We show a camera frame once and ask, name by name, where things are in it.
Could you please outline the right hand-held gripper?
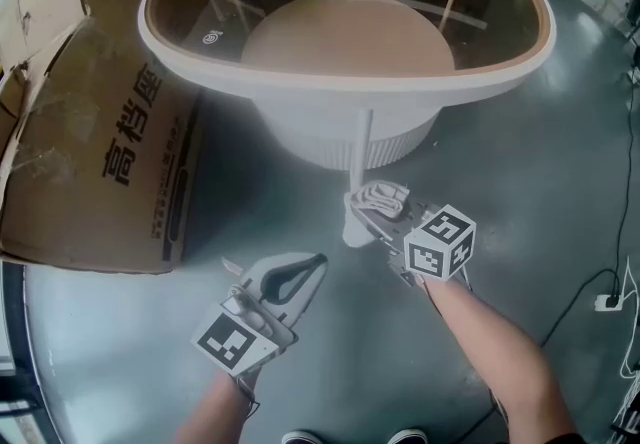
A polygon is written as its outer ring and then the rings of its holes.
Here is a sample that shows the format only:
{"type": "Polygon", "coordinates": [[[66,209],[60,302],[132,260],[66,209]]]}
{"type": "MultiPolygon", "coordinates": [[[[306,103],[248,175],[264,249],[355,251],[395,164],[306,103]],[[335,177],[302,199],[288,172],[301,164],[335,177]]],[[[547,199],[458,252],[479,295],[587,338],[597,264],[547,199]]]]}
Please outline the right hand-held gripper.
{"type": "Polygon", "coordinates": [[[427,206],[408,187],[401,192],[402,219],[351,208],[348,245],[383,242],[395,253],[391,263],[408,283],[413,277],[446,282],[461,274],[469,285],[466,265],[474,254],[475,222],[450,204],[427,206]]]}

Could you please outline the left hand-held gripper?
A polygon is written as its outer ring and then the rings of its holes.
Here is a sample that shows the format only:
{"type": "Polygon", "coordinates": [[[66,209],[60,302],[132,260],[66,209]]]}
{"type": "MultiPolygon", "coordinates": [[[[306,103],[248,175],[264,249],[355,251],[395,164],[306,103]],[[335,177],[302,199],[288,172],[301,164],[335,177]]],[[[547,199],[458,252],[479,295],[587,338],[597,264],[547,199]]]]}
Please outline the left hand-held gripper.
{"type": "Polygon", "coordinates": [[[213,305],[192,344],[231,376],[243,376],[297,341],[293,332],[328,269],[322,253],[289,252],[257,261],[213,305]]]}

